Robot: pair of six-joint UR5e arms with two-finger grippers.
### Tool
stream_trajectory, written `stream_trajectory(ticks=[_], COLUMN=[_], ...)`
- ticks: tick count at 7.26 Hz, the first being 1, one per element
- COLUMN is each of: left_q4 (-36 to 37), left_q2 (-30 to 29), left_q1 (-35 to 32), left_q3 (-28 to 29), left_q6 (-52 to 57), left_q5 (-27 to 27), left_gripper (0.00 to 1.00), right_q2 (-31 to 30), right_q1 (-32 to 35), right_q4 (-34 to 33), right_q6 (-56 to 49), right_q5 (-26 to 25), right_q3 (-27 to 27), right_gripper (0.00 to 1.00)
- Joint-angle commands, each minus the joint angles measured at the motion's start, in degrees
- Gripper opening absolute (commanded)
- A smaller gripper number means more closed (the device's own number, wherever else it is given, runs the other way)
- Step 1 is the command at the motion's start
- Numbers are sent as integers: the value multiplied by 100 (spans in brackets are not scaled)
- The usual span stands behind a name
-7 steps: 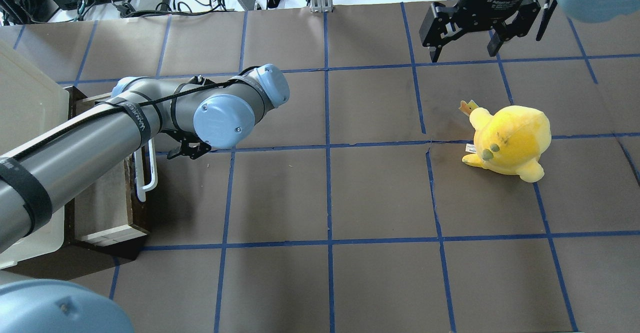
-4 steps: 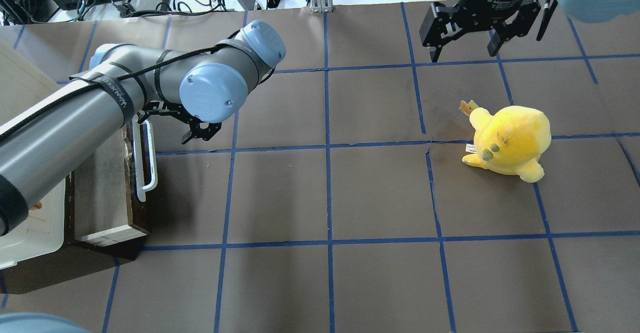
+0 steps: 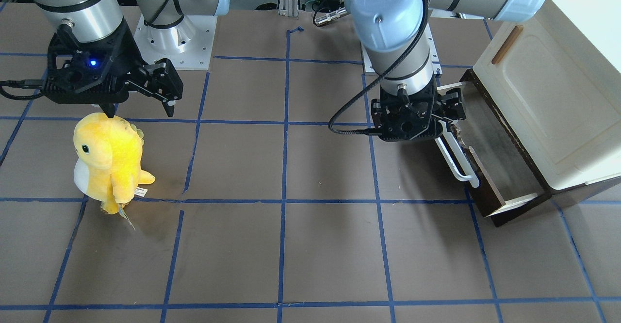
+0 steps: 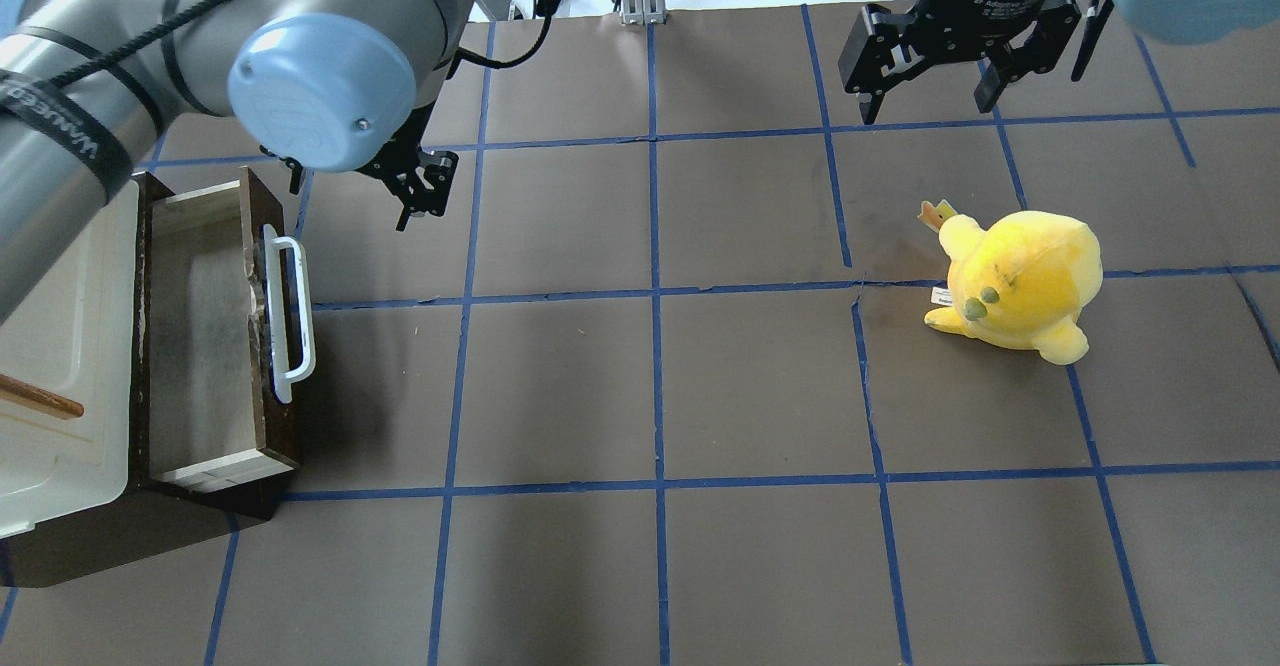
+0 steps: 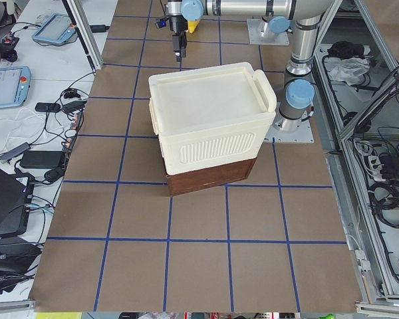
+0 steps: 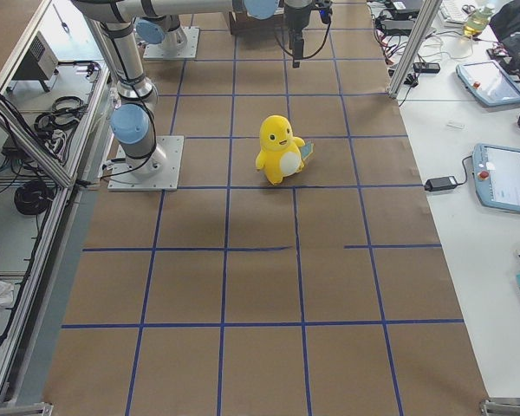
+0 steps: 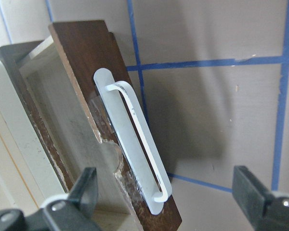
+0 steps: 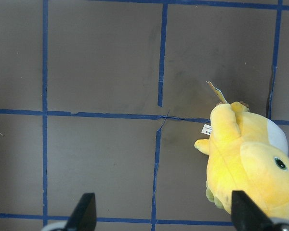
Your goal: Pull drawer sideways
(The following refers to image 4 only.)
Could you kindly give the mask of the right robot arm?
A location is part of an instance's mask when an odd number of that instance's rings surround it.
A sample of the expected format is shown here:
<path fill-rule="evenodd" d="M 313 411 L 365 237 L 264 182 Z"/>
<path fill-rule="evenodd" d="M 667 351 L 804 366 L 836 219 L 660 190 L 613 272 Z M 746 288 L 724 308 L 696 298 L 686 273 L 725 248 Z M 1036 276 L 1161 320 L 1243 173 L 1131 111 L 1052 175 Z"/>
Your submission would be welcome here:
<path fill-rule="evenodd" d="M 841 86 L 870 126 L 897 85 L 940 65 L 980 63 L 974 102 L 991 113 L 1005 88 L 1052 72 L 1073 38 L 1079 81 L 1114 14 L 1160 42 L 1198 45 L 1275 22 L 1277 0 L 914 0 L 905 13 L 872 3 L 838 58 Z"/>

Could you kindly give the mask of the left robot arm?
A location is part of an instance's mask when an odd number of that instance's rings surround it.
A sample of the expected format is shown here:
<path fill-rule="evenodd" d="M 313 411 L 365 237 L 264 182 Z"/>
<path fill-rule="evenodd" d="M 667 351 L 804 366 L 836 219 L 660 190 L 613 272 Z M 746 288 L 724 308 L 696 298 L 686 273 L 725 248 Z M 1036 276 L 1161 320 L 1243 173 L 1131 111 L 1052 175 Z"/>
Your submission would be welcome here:
<path fill-rule="evenodd" d="M 187 113 L 440 214 L 413 170 L 472 4 L 3 0 L 3 316 Z"/>

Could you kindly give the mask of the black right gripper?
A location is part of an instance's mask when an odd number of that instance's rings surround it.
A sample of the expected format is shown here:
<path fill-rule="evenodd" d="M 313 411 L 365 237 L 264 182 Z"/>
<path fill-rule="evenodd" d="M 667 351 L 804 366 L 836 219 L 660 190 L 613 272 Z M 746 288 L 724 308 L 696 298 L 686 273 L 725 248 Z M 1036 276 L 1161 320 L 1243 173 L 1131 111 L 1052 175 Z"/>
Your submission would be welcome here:
<path fill-rule="evenodd" d="M 904 13 L 869 3 L 851 26 L 838 76 L 869 127 L 897 85 L 931 68 L 984 63 L 974 102 L 991 114 L 1011 83 L 1057 67 L 1080 23 L 1076 0 L 914 0 Z"/>

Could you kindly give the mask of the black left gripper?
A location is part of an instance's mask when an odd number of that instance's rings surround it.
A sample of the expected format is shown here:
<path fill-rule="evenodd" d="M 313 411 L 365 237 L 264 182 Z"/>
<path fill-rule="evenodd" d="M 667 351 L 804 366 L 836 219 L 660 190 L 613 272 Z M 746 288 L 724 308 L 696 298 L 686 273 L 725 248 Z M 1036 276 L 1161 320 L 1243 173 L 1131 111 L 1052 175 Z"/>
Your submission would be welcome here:
<path fill-rule="evenodd" d="M 422 138 L 431 118 L 431 108 L 412 109 L 404 123 L 355 172 L 384 186 L 401 205 L 396 223 L 397 232 L 404 232 L 415 218 L 443 218 L 451 200 L 451 191 L 460 165 L 460 155 L 448 150 L 421 150 Z M 276 160 L 289 173 L 288 191 L 300 195 L 306 169 L 293 158 L 283 158 L 262 146 L 262 155 Z"/>

